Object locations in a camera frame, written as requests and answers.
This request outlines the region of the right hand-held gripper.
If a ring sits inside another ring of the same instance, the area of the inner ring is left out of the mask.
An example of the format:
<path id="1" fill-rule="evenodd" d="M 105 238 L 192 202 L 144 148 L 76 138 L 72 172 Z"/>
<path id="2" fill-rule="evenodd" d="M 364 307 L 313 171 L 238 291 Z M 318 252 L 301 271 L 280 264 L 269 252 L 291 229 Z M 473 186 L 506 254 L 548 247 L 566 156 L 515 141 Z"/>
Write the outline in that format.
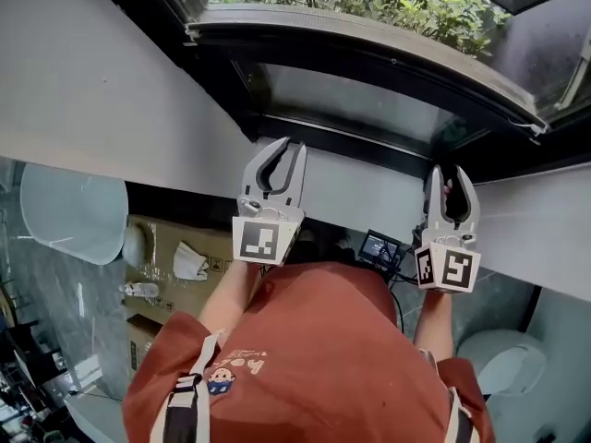
<path id="1" fill-rule="evenodd" d="M 456 231 L 462 242 L 476 241 L 480 204 L 476 190 L 466 172 L 456 166 L 455 185 L 458 200 Z M 481 255 L 465 247 L 438 239 L 451 234 L 455 223 L 447 215 L 447 193 L 439 165 L 429 176 L 425 192 L 425 227 L 423 241 L 415 251 L 416 282 L 421 290 L 440 293 L 473 292 Z"/>

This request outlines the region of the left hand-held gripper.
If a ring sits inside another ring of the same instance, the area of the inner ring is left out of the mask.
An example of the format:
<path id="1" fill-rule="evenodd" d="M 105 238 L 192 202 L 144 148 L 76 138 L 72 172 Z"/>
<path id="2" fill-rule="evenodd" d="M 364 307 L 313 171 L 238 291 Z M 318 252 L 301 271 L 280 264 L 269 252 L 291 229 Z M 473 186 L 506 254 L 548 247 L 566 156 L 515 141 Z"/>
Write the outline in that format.
<path id="1" fill-rule="evenodd" d="M 305 212 L 300 208 L 308 150 L 295 149 L 283 187 L 273 189 L 271 175 L 286 153 L 290 138 L 273 141 L 247 165 L 233 218 L 233 259 L 282 266 L 298 236 Z"/>

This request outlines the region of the person's right forearm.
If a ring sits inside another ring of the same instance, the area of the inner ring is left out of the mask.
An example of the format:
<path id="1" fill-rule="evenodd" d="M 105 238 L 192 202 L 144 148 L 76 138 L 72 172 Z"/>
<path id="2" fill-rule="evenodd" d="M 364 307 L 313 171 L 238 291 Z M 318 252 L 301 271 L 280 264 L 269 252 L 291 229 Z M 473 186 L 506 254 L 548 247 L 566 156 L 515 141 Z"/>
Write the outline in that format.
<path id="1" fill-rule="evenodd" d="M 431 352 L 437 362 L 453 357 L 450 294 L 427 291 L 413 343 L 418 349 Z"/>

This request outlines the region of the person's left forearm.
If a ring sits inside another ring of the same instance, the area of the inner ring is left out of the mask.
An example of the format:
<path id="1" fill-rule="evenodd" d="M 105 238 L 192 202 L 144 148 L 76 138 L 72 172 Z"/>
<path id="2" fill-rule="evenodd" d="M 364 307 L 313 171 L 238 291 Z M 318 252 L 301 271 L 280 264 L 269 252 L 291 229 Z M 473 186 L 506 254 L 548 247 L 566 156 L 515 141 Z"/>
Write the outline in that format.
<path id="1" fill-rule="evenodd" d="M 233 261 L 202 307 L 199 322 L 227 340 L 247 310 L 258 276 L 257 264 Z"/>

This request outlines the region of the small black display device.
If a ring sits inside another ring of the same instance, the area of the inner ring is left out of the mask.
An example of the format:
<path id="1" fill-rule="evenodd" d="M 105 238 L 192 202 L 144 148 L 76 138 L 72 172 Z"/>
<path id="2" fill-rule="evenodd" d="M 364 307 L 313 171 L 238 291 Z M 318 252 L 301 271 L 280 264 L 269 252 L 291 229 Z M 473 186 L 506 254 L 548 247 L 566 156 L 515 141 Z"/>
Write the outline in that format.
<path id="1" fill-rule="evenodd" d="M 393 267 L 396 264 L 396 257 L 401 244 L 400 241 L 385 234 L 368 230 L 358 256 L 360 259 L 374 265 L 384 268 Z"/>

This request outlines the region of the white crumpled cloth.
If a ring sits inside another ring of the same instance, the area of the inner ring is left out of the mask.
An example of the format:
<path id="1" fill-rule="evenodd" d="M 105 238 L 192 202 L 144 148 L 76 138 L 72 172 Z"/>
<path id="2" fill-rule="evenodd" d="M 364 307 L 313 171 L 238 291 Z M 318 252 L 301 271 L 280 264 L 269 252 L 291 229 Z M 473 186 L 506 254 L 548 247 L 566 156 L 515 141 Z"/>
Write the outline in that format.
<path id="1" fill-rule="evenodd" d="M 173 272 L 179 280 L 206 281 L 208 279 L 208 259 L 196 252 L 187 243 L 180 242 L 173 260 Z"/>

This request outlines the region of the large cardboard box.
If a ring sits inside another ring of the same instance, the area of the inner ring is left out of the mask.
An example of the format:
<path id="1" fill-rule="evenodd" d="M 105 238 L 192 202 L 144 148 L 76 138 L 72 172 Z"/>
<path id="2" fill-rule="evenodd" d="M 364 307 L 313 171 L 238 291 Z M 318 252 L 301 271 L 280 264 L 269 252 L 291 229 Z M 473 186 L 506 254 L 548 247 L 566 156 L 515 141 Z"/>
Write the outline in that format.
<path id="1" fill-rule="evenodd" d="M 143 265 L 140 268 L 126 266 L 125 282 L 156 283 L 160 288 L 160 295 L 152 299 L 125 296 L 125 307 L 161 324 L 175 311 L 197 317 L 232 263 L 232 235 L 140 216 L 130 216 L 128 222 L 142 229 L 147 244 Z M 180 242 L 187 243 L 208 259 L 206 281 L 179 280 L 174 275 L 174 254 Z"/>

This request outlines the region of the small white rounded object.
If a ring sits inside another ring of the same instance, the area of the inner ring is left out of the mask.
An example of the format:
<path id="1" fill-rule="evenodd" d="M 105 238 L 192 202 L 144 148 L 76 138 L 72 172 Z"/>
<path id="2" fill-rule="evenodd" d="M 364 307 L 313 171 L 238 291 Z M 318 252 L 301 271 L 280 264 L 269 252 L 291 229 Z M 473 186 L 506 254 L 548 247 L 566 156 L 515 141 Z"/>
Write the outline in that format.
<path id="1" fill-rule="evenodd" d="M 146 235 L 140 227 L 129 224 L 124 232 L 122 257 L 134 268 L 140 268 L 146 257 Z"/>

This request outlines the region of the white rounded chair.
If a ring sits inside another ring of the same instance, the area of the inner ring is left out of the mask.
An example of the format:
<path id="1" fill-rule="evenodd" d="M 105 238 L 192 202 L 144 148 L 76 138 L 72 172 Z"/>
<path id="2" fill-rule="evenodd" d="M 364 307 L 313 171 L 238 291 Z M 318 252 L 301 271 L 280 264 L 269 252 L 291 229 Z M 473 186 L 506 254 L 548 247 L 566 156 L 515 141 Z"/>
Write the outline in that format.
<path id="1" fill-rule="evenodd" d="M 459 345 L 457 356 L 471 362 L 483 395 L 505 397 L 530 392 L 548 361 L 540 341 L 513 329 L 473 334 Z"/>

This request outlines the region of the clear plastic water bottle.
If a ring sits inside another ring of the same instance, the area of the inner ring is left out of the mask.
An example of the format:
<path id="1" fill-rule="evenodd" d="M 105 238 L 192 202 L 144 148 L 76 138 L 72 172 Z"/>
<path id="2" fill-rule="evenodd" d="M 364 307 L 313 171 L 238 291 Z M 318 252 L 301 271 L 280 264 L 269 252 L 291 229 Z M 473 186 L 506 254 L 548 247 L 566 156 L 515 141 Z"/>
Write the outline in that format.
<path id="1" fill-rule="evenodd" d="M 152 282 L 127 282 L 119 287 L 121 293 L 125 296 L 137 297 L 141 299 L 152 299 L 160 295 L 160 288 Z"/>

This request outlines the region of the white plastic chair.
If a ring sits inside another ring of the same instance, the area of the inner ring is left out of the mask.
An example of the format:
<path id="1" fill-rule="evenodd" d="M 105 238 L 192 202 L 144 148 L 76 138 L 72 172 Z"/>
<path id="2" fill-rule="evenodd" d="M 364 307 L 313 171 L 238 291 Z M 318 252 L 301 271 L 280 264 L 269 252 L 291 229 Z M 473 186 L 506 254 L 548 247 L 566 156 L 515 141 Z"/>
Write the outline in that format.
<path id="1" fill-rule="evenodd" d="M 120 179 L 27 163 L 19 203 L 30 235 L 42 245 L 98 266 L 122 249 L 128 198 Z"/>

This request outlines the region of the small cardboard box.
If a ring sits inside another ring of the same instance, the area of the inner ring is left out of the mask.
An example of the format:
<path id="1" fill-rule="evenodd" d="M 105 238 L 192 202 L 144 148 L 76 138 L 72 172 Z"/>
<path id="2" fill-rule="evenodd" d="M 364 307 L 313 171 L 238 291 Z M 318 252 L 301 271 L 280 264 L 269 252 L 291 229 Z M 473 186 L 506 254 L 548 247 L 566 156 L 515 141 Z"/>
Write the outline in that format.
<path id="1" fill-rule="evenodd" d="M 129 374 L 133 377 L 163 325 L 140 314 L 127 320 Z"/>

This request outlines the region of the black window frame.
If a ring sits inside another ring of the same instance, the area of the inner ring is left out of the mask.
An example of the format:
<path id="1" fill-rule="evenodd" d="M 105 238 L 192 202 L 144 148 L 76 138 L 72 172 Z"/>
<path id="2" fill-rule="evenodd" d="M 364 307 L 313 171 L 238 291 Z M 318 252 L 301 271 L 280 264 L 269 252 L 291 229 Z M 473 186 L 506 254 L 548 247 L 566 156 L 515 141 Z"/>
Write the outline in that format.
<path id="1" fill-rule="evenodd" d="M 195 20 L 204 13 L 201 0 L 111 0 L 176 64 L 232 116 L 237 95 L 224 47 L 243 27 L 228 24 L 198 33 Z M 539 64 L 543 54 L 559 66 L 579 59 L 591 48 L 591 0 L 552 0 L 511 18 L 494 33 L 484 66 L 513 82 L 528 78 L 525 61 Z"/>

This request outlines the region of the black metal chair frame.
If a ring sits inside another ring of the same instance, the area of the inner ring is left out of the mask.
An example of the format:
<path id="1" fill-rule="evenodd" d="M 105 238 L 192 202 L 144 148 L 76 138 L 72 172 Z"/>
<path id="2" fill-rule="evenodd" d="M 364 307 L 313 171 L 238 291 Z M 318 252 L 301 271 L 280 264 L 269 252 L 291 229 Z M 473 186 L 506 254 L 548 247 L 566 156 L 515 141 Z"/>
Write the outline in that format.
<path id="1" fill-rule="evenodd" d="M 67 391 L 61 350 L 36 340 L 37 324 L 11 326 L 0 314 L 0 401 L 23 417 L 27 429 L 46 427 Z"/>

